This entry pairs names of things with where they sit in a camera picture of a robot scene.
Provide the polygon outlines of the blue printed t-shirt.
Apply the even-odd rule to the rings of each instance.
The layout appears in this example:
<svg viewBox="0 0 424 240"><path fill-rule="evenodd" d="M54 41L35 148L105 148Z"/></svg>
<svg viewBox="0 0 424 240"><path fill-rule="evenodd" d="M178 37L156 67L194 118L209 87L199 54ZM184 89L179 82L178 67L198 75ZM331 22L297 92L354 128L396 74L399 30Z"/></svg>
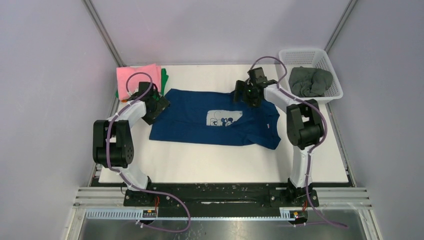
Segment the blue printed t-shirt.
<svg viewBox="0 0 424 240"><path fill-rule="evenodd" d="M152 124L153 141L192 144L248 146L275 150L281 138L280 117L274 104L263 100L259 107L233 101L234 94L169 90L167 107Z"/></svg>

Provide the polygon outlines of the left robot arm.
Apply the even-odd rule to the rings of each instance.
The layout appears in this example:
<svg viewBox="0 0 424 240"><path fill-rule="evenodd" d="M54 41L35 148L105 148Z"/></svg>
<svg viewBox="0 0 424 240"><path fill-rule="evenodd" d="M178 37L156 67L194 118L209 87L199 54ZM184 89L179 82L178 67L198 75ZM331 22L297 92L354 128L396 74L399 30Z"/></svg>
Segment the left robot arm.
<svg viewBox="0 0 424 240"><path fill-rule="evenodd" d="M169 106L170 102L161 96L154 83L139 82L138 90L121 110L93 124L94 162L117 174L128 190L136 192L136 199L144 206L154 202L155 192L150 177L133 164L135 147L131 129L139 120L151 126Z"/></svg>

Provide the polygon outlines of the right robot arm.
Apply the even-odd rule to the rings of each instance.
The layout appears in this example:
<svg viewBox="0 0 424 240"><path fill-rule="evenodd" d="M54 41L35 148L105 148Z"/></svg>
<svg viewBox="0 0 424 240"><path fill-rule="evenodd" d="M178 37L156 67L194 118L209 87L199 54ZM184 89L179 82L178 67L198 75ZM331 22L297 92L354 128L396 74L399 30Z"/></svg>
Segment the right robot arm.
<svg viewBox="0 0 424 240"><path fill-rule="evenodd" d="M253 108L267 101L285 112L286 134L293 146L292 168L286 189L271 202L304 209L317 207L318 197L311 181L313 151L324 142L328 130L318 102L289 93L279 81L267 79L261 67L250 69L248 79L236 81L233 100Z"/></svg>

